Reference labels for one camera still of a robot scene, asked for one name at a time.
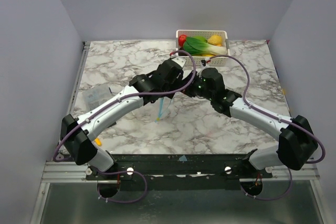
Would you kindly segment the clear zip top bag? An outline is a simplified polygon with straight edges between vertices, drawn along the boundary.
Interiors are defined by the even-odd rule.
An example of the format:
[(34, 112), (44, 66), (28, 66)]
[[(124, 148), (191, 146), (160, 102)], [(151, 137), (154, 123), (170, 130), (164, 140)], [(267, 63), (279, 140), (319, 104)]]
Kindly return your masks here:
[(159, 110), (155, 122), (159, 122), (168, 114), (170, 106), (173, 104), (173, 99), (170, 98), (160, 98), (159, 99)]

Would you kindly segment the white perforated plastic basket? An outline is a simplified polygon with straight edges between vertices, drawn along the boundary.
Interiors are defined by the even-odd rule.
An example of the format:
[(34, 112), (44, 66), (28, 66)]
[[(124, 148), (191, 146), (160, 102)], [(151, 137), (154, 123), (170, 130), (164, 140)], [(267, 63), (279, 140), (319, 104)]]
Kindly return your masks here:
[(227, 32), (223, 30), (177, 30), (176, 48), (184, 50), (193, 56), (196, 63), (202, 60), (214, 66), (223, 66), (225, 57), (217, 55), (230, 55)]

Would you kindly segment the red toy tomato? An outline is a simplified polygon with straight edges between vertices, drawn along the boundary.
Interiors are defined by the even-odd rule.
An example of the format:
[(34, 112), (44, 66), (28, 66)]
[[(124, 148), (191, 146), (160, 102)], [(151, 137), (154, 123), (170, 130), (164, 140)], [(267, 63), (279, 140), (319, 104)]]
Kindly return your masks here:
[(183, 47), (184, 43), (186, 42), (187, 36), (185, 34), (182, 34), (178, 37), (178, 45), (180, 47)]

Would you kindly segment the green toy bok choy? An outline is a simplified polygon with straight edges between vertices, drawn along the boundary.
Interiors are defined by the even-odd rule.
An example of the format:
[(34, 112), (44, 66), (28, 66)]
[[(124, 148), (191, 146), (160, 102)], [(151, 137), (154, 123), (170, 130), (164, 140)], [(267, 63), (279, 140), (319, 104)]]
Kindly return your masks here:
[(183, 45), (183, 49), (192, 56), (198, 56), (200, 54), (211, 54), (211, 55), (227, 54), (227, 49), (225, 47), (214, 46), (193, 37), (186, 38), (186, 42)]

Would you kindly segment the yellow toy lemon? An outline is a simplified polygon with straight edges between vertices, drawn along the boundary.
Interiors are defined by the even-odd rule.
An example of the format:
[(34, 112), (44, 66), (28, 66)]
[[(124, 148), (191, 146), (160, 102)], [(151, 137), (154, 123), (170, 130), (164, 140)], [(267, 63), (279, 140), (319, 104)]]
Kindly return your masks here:
[(223, 39), (220, 35), (212, 35), (207, 42), (214, 46), (222, 46)]

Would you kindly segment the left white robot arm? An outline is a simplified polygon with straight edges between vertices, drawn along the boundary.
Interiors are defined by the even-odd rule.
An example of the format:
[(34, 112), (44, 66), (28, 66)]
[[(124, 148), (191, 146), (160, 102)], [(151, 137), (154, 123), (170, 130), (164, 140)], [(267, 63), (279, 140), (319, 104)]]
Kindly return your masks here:
[(113, 157), (94, 144), (94, 140), (117, 120), (161, 97), (171, 97), (183, 89), (185, 61), (180, 57), (165, 60), (148, 74), (136, 75), (114, 97), (97, 108), (61, 122), (61, 145), (77, 165), (89, 164), (98, 169), (104, 179), (116, 175)]

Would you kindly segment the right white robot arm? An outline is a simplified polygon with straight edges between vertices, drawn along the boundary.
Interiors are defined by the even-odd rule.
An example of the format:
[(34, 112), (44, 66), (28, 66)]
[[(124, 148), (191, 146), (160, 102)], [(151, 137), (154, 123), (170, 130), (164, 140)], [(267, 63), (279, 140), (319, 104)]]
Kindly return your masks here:
[(261, 113), (259, 106), (253, 109), (239, 93), (225, 88), (223, 76), (215, 68), (202, 70), (183, 93), (209, 100), (216, 112), (247, 122), (278, 142), (276, 146), (255, 149), (247, 154), (247, 161), (241, 165), (246, 177), (255, 177), (260, 170), (270, 166), (285, 165), (292, 170), (300, 170), (318, 148), (305, 117), (298, 115), (290, 118), (268, 110)]

